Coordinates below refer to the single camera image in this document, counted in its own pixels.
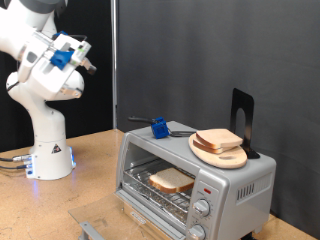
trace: toast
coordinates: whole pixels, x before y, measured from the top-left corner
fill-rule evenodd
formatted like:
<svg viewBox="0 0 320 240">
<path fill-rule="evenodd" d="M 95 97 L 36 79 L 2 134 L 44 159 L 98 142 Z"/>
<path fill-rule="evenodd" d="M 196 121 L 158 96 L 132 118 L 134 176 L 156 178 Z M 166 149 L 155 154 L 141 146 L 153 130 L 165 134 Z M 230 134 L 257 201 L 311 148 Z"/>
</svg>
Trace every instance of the toast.
<svg viewBox="0 0 320 240">
<path fill-rule="evenodd" d="M 170 194 L 191 189 L 194 179 L 175 168 L 168 168 L 151 175 L 149 184 L 161 192 Z"/>
<path fill-rule="evenodd" d="M 213 149 L 235 147 L 243 142 L 242 138 L 227 129 L 197 131 L 197 139 L 203 145 Z"/>
<path fill-rule="evenodd" d="M 234 148 L 234 147 L 224 147 L 224 148 L 218 148 L 218 149 L 210 148 L 210 147 L 207 147 L 206 145 L 202 144 L 197 137 L 195 137 L 193 139 L 193 146 L 200 148 L 203 151 L 206 151 L 209 153 L 214 153 L 214 154 L 220 154 L 220 153 L 223 153 L 225 151 L 228 151 L 228 150 Z"/>
</svg>

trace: blue gripper part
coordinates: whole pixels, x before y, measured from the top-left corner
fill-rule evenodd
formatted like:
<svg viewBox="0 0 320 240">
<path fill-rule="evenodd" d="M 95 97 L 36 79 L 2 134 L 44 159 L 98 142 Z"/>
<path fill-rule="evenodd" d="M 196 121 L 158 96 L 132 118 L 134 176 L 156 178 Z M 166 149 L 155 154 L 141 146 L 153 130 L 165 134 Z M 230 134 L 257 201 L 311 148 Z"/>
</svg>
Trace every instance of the blue gripper part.
<svg viewBox="0 0 320 240">
<path fill-rule="evenodd" d="M 63 52 L 60 50 L 57 50 L 53 57 L 50 59 L 50 62 L 57 66 L 60 70 L 63 70 L 64 67 L 67 65 L 67 63 L 70 61 L 72 54 L 74 51 L 70 52 Z"/>
<path fill-rule="evenodd" d="M 59 37 L 60 34 L 63 34 L 63 35 L 67 35 L 68 36 L 68 33 L 64 32 L 64 31 L 60 31 L 56 34 L 53 34 L 53 36 L 56 36 L 56 37 Z"/>
<path fill-rule="evenodd" d="M 155 119 L 157 123 L 151 124 L 153 135 L 156 137 L 156 139 L 164 138 L 168 135 L 170 135 L 168 131 L 168 126 L 166 121 L 163 119 L 163 117 L 158 117 Z"/>
</svg>

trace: wooden tabletop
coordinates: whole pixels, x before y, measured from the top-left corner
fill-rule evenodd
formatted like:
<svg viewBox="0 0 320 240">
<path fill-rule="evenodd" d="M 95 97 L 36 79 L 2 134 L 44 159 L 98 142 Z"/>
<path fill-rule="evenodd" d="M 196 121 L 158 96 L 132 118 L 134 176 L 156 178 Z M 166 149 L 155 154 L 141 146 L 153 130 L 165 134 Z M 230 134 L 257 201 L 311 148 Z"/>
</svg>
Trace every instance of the wooden tabletop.
<svg viewBox="0 0 320 240">
<path fill-rule="evenodd" d="M 115 191 L 116 165 L 123 133 L 119 130 L 68 139 L 77 167 L 62 179 L 30 180 L 24 170 L 0 170 L 0 240 L 77 240 L 81 228 L 68 210 Z M 29 148 L 0 157 L 27 154 Z M 4 163 L 2 166 L 21 165 Z M 270 215 L 259 240 L 315 240 Z"/>
</svg>

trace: toaster oven knob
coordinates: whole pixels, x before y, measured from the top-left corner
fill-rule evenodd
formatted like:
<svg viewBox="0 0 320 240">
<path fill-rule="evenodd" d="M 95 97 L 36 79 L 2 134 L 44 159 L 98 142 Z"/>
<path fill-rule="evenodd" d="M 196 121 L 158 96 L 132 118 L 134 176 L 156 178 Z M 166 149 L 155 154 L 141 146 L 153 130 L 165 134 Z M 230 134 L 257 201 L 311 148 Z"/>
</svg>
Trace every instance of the toaster oven knob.
<svg viewBox="0 0 320 240">
<path fill-rule="evenodd" d="M 208 216 L 210 207 L 206 200 L 199 200 L 192 205 L 192 208 L 199 213 L 202 217 Z"/>
<path fill-rule="evenodd" d="M 188 233 L 190 238 L 194 240 L 203 240 L 206 237 L 206 233 L 200 225 L 194 225 Z"/>
</svg>

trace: warning label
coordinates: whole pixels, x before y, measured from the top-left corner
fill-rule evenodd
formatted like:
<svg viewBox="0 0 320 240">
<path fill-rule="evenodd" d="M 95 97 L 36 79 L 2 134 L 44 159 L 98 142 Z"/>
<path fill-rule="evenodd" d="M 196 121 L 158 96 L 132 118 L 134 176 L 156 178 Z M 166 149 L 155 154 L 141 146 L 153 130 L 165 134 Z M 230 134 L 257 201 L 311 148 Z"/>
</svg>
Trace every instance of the warning label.
<svg viewBox="0 0 320 240">
<path fill-rule="evenodd" d="M 58 152 L 61 152 L 61 148 L 59 148 L 58 144 L 56 144 L 56 145 L 54 145 L 52 153 L 58 153 Z"/>
</svg>

